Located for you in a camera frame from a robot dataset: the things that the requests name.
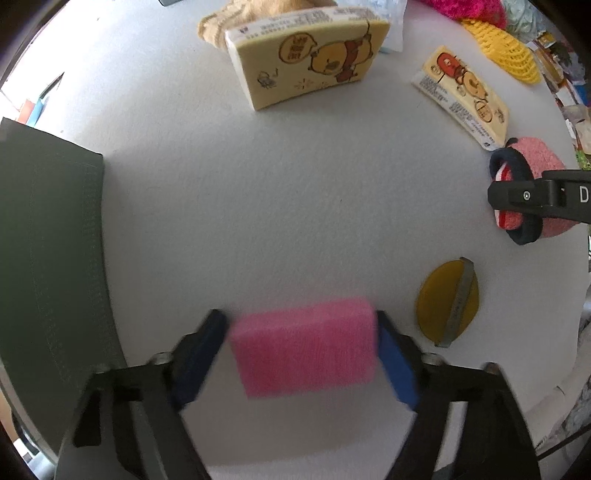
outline table surface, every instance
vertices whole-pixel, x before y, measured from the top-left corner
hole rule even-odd
[[[254,112],[228,55],[196,36],[222,4],[203,3],[114,2],[38,123],[105,156],[106,270],[129,364],[214,307],[365,296],[450,363],[500,363],[524,410],[540,401],[576,355],[586,227],[513,244],[486,201],[489,153],[410,79],[446,44],[507,103],[509,136],[540,137],[575,168],[546,85],[521,84],[459,24],[410,2],[404,52],[380,54],[362,82]],[[461,256],[475,263],[480,311],[442,351],[414,302]],[[184,418],[216,478],[378,479],[413,415],[381,371],[369,385],[247,401],[225,346]]]

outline yellow mesh net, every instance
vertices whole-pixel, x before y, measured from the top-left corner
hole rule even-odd
[[[513,77],[525,83],[541,80],[534,55],[512,35],[480,20],[462,20],[462,25],[474,35],[484,55]]]

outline plastic bag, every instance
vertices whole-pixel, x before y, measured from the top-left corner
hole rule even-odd
[[[390,31],[380,51],[402,51],[402,25],[407,0],[340,0],[339,5],[368,7],[391,23]]]

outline black cable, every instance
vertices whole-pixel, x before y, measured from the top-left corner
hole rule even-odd
[[[581,435],[585,435],[585,433],[587,433],[589,431],[591,431],[591,423],[589,425],[587,425],[586,427],[583,427],[582,429],[580,429],[578,432],[573,433],[570,437],[566,437],[562,442],[554,445],[552,448],[549,448],[548,450],[542,452],[536,458],[538,459],[538,461],[540,461],[540,460],[546,458],[547,456],[552,455],[554,452],[557,452],[558,450],[560,450],[563,446],[568,445],[570,442],[573,442],[574,440],[579,438]]]

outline pink loofah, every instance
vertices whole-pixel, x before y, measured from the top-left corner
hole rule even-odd
[[[511,148],[521,152],[530,166],[530,170],[535,179],[542,176],[546,170],[564,170],[564,163],[552,152],[542,140],[533,137],[523,137],[519,141],[510,145]],[[513,180],[513,175],[507,165],[504,163],[495,177],[496,181]],[[499,212],[495,211],[496,224],[504,230],[515,230],[523,223],[523,216],[517,212]],[[542,238],[559,235],[566,230],[574,227],[577,222],[572,220],[563,220],[560,218],[544,218],[542,228]]]
[[[423,0],[439,13],[453,20],[482,20],[504,29],[507,25],[501,0]]]
[[[248,397],[369,382],[377,327],[365,299],[242,317],[229,334]]]

